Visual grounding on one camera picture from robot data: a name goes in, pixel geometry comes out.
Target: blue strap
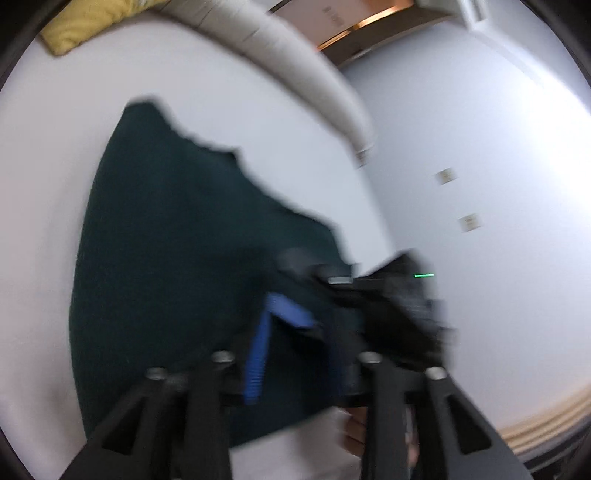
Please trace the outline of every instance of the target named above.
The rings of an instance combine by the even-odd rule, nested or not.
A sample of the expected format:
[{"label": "blue strap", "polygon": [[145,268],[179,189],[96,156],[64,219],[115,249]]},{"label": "blue strap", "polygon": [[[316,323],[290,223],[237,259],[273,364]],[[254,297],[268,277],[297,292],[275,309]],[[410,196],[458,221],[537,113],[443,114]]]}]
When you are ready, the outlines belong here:
[{"label": "blue strap", "polygon": [[246,360],[244,389],[242,395],[246,405],[257,402],[261,396],[262,381],[271,337],[271,315],[274,315],[295,328],[312,328],[314,317],[305,308],[280,293],[268,293],[265,308],[261,313],[256,334],[252,340],[251,351]]}]

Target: metal screw head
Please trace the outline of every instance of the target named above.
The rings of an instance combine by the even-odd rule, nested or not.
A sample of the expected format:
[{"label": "metal screw head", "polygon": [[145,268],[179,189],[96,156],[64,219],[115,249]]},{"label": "metal screw head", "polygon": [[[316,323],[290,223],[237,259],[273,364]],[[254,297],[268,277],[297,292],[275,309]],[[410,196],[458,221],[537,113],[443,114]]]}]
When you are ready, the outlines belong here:
[{"label": "metal screw head", "polygon": [[456,178],[457,178],[457,176],[456,176],[455,172],[450,168],[446,168],[445,170],[437,172],[437,179],[439,180],[439,183],[441,185],[449,183],[449,182],[455,180]]},{"label": "metal screw head", "polygon": [[366,367],[377,365],[382,361],[382,355],[377,352],[361,352],[358,355],[359,361]]},{"label": "metal screw head", "polygon": [[425,375],[431,380],[443,380],[447,378],[447,371],[442,367],[429,367],[425,370]]},{"label": "metal screw head", "polygon": [[216,364],[231,364],[234,361],[234,354],[228,350],[218,350],[212,353],[212,362]]},{"label": "metal screw head", "polygon": [[146,370],[145,376],[149,380],[166,380],[168,372],[165,368],[153,367]]}]

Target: black mount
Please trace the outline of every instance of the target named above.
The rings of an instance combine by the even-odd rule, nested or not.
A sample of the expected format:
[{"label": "black mount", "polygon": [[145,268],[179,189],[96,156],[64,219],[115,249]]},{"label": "black mount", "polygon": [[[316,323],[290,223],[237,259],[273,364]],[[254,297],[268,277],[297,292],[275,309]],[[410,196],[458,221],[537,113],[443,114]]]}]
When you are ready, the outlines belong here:
[{"label": "black mount", "polygon": [[[443,366],[446,329],[434,318],[418,264],[402,254],[369,276],[285,252],[281,269],[311,282],[335,315],[308,332],[331,351],[335,403],[367,406],[362,480],[408,480],[408,407],[420,448],[412,478],[528,480],[525,467]],[[340,308],[359,309],[363,329],[342,328]],[[231,480],[223,409],[242,402],[239,355],[216,352],[185,374],[151,369],[96,428],[61,480]]]}]

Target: white table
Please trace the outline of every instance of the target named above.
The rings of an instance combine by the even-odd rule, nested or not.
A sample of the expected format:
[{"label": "white table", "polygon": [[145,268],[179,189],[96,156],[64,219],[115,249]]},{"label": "white table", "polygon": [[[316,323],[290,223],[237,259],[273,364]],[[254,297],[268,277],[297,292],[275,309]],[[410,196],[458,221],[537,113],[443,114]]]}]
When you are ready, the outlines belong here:
[{"label": "white table", "polygon": [[[58,478],[85,440],[67,329],[76,252],[97,164],[141,97],[159,98],[199,142],[238,147],[246,173],[331,224],[361,272],[394,253],[347,143],[249,61],[153,14],[59,59],[33,42],[0,93],[0,424],[36,480]],[[326,415],[317,421],[332,430],[320,430],[334,438]],[[314,428],[276,442],[278,459]],[[350,463],[337,448],[327,456]],[[322,469],[319,453],[292,478]],[[234,462],[249,459],[241,450]]]}]

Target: green towel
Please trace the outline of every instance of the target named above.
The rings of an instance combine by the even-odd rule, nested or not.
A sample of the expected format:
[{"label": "green towel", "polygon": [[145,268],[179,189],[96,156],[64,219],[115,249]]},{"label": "green towel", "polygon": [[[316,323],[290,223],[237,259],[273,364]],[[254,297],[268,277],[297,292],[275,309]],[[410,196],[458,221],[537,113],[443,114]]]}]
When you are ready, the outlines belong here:
[{"label": "green towel", "polygon": [[[180,371],[227,347],[269,291],[331,314],[277,271],[293,247],[346,267],[330,229],[263,193],[233,153],[179,136],[152,103],[127,106],[90,192],[70,308],[86,433],[146,369]],[[326,376],[324,345],[275,321],[261,401],[232,412],[231,443],[329,406]]]}]

